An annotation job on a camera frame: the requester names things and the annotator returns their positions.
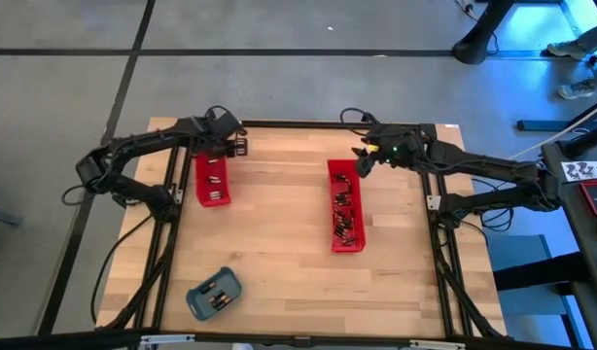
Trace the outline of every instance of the table leg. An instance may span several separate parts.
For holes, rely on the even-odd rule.
[[[498,291],[590,278],[581,252],[493,272]]]
[[[514,0],[492,0],[474,28],[454,45],[452,48],[454,57],[467,64],[482,63],[486,58],[486,47],[491,40],[491,35],[506,16],[513,2]]]

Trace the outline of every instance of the concrete floor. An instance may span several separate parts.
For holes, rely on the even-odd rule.
[[[0,0],[0,48],[128,49],[145,3]],[[515,5],[497,31],[501,50],[541,50],[597,23],[590,0],[568,3],[575,25],[556,5]],[[164,0],[143,48],[449,50],[472,26],[447,0]],[[0,209],[24,218],[20,228],[0,225],[0,337],[35,332],[75,212],[59,197],[99,142],[126,60],[0,56]],[[517,132],[517,120],[565,121],[596,102],[554,94],[589,75],[583,63],[538,58],[467,66],[450,57],[140,57],[116,135],[214,104],[243,119],[325,121],[357,106],[383,121],[458,123],[469,151],[507,157],[549,136]],[[108,196],[95,200],[56,332],[92,328],[92,284],[122,217]],[[577,250],[561,211],[517,210],[508,234],[545,234],[552,255]],[[568,343],[555,319],[507,322],[518,338]]]

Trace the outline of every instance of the wooden tabletop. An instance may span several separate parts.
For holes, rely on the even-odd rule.
[[[152,118],[149,129],[173,118]],[[439,139],[462,147],[457,125],[438,125]],[[367,246],[331,253],[327,159],[354,158],[360,146],[347,130],[248,128],[249,156],[228,161],[231,204],[203,208],[192,171],[184,198],[161,328],[175,332],[443,337],[436,274],[420,178],[375,166],[361,182]],[[135,179],[161,184],[168,151],[141,157]],[[451,193],[473,193],[469,176],[446,177]],[[127,209],[124,234],[149,214]],[[468,221],[479,225],[476,217]],[[138,288],[148,255],[149,221],[117,250],[98,325],[110,322]],[[467,291],[482,314],[506,333],[484,239],[456,230]],[[219,315],[198,322],[189,289],[229,266],[243,295]],[[151,322],[155,292],[146,325]],[[450,291],[455,329],[461,330]]]

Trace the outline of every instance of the cable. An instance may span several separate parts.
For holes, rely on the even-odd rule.
[[[487,160],[487,159],[469,159],[469,160],[461,160],[457,163],[454,163],[452,165],[447,165],[445,167],[438,167],[436,164],[434,164],[430,158],[428,157],[428,154],[426,153],[426,150],[424,150],[423,148],[421,148],[423,156],[426,158],[426,160],[428,161],[429,164],[431,164],[435,170],[437,171],[447,171],[447,170],[451,170],[454,169],[456,167],[459,167],[461,165],[465,165],[465,164],[472,164],[472,163],[484,163],[484,164],[493,164],[493,165],[502,165],[501,163],[497,162],[497,161],[492,161],[492,160]],[[513,169],[519,169],[522,167],[526,167],[530,165],[529,163],[526,162],[521,162],[518,165],[513,166]]]
[[[102,275],[104,274],[104,269],[106,268],[106,265],[108,264],[108,260],[111,259],[111,257],[113,256],[113,253],[115,253],[115,250],[117,249],[117,247],[120,246],[120,244],[122,244],[137,229],[139,229],[140,227],[145,225],[145,223],[147,223],[148,220],[150,220],[150,219],[152,219],[152,214],[150,214],[147,218],[143,219],[143,221],[138,223],[135,227],[131,228],[130,231],[126,232],[122,236],[122,238],[120,238],[113,245],[113,247],[111,247],[111,250],[108,252],[106,259],[104,259],[104,262],[102,263],[102,268],[100,268],[100,273],[97,275],[97,279],[95,280],[95,285],[93,286],[93,292],[91,293],[90,311],[91,311],[91,320],[93,321],[94,324],[97,323],[97,317],[95,316],[95,297],[97,296],[97,289],[100,286],[100,280],[102,279]]]
[[[348,112],[357,112],[357,113],[361,113],[362,116],[366,114],[366,111],[364,110],[360,110],[359,108],[355,108],[355,107],[348,107],[348,108],[344,108],[341,113],[339,114],[339,121],[344,125],[345,128],[347,128],[350,132],[354,133],[355,135],[359,135],[359,136],[367,136],[366,133],[363,132],[359,132],[356,129],[352,128],[351,126],[349,126],[346,121],[344,120],[344,114],[348,113]]]
[[[456,5],[458,5],[461,11],[463,11],[463,13],[467,15],[467,17],[473,19],[474,22],[477,22],[477,16],[474,14],[473,4],[470,4],[469,2],[467,2],[467,0],[463,0],[463,3],[465,3],[465,7],[463,7],[463,5],[458,0],[454,0],[454,2],[456,3]],[[495,46],[495,51],[488,53],[488,55],[495,55],[500,52],[500,44],[498,43],[497,35],[495,35],[495,33],[491,33],[491,35],[494,39],[493,45]]]
[[[477,225],[472,224],[470,222],[466,222],[465,220],[461,220],[461,223],[463,223],[465,225],[469,225],[472,228],[477,229],[478,232],[482,233],[482,235],[484,236],[484,243],[486,243],[486,247],[488,248],[488,246],[489,246],[489,237],[486,235],[486,232],[484,232],[484,230],[482,228],[480,228]]]
[[[476,181],[476,182],[479,182],[480,184],[484,184],[486,186],[491,187],[493,189],[491,192],[498,191],[500,189],[500,186],[502,186],[503,184],[506,183],[506,181],[505,181],[502,184],[500,184],[499,186],[495,186],[495,185],[490,184],[484,180],[480,180],[480,179],[476,179],[476,178],[472,178],[472,181]],[[506,213],[509,214],[509,218],[506,221],[504,221],[503,223],[496,224],[496,225],[487,225],[487,223],[490,223],[496,219],[503,217],[504,215],[506,215]],[[486,219],[486,220],[484,219],[484,214],[486,214],[486,213],[482,213],[482,215],[480,215],[480,221],[482,222],[482,226],[484,228],[489,228],[496,232],[505,232],[508,229],[510,229],[510,226],[512,225],[512,219],[514,219],[514,209],[512,209],[512,208],[504,209],[501,213],[497,214],[496,216],[494,216],[490,219]]]
[[[576,134],[578,137],[582,137],[582,135],[587,134],[588,132],[590,132],[590,130],[588,130],[585,127],[576,127],[573,130],[571,130],[571,132]]]
[[[532,146],[532,147],[530,147],[530,148],[528,148],[528,149],[526,149],[526,150],[523,150],[523,151],[519,152],[518,154],[516,154],[516,155],[514,155],[514,156],[511,156],[511,157],[509,157],[509,159],[515,159],[515,158],[521,157],[521,156],[523,156],[524,154],[526,154],[526,153],[528,153],[528,152],[530,152],[530,151],[536,150],[536,149],[537,149],[537,148],[539,148],[540,146],[542,146],[542,145],[544,145],[544,144],[547,144],[547,143],[549,143],[549,142],[551,142],[551,141],[553,141],[553,140],[557,139],[558,137],[560,137],[560,136],[564,135],[565,133],[567,133],[567,132],[571,132],[571,130],[573,130],[573,129],[575,129],[576,127],[580,126],[582,123],[584,123],[585,121],[587,121],[587,120],[589,120],[590,118],[592,118],[592,116],[594,116],[595,114],[597,114],[597,108],[593,109],[593,110],[592,110],[590,113],[588,113],[587,115],[585,115],[585,116],[584,116],[583,118],[581,118],[579,121],[577,121],[577,122],[574,122],[574,123],[573,123],[573,125],[571,125],[571,126],[569,126],[569,127],[565,128],[564,130],[562,130],[562,131],[558,132],[557,134],[555,134],[555,135],[553,135],[553,136],[549,137],[548,139],[544,140],[543,142],[539,142],[538,144],[536,144],[536,145],[534,145],[534,146]]]
[[[223,107],[223,106],[221,106],[221,105],[214,105],[214,106],[212,106],[212,107],[208,108],[208,109],[205,111],[205,113],[203,114],[203,117],[204,117],[204,118],[210,118],[210,119],[213,119],[212,117],[210,117],[210,114],[211,114],[212,112],[214,112],[214,110],[215,110],[215,109],[217,109],[217,108],[218,108],[218,109],[220,109],[220,110],[223,110],[225,113],[229,113],[229,114],[231,114],[231,112],[230,112],[230,111],[229,111],[227,108],[225,108],[225,107]]]
[[[83,198],[77,202],[70,202],[70,201],[67,201],[67,199],[65,199],[67,194],[69,194],[73,190],[82,189],[84,186],[85,185],[75,185],[75,186],[72,186],[71,188],[65,190],[65,192],[61,195],[61,203],[68,205],[68,206],[76,206],[76,205],[81,205],[81,204],[85,203],[86,201],[92,200],[95,197],[95,194],[92,194],[91,196],[89,196],[87,198]]]
[[[443,230],[447,229],[447,227],[445,227],[444,225],[437,225],[437,228],[440,228],[440,229],[443,229]],[[447,237],[445,237],[445,239],[443,240],[443,243],[441,243],[441,237],[439,235],[439,247],[443,248],[443,247],[445,247],[447,245],[447,243],[449,243],[449,241],[447,240]]]

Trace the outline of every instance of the sticker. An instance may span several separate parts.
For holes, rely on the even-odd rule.
[[[597,161],[563,161],[567,182],[597,179]]]

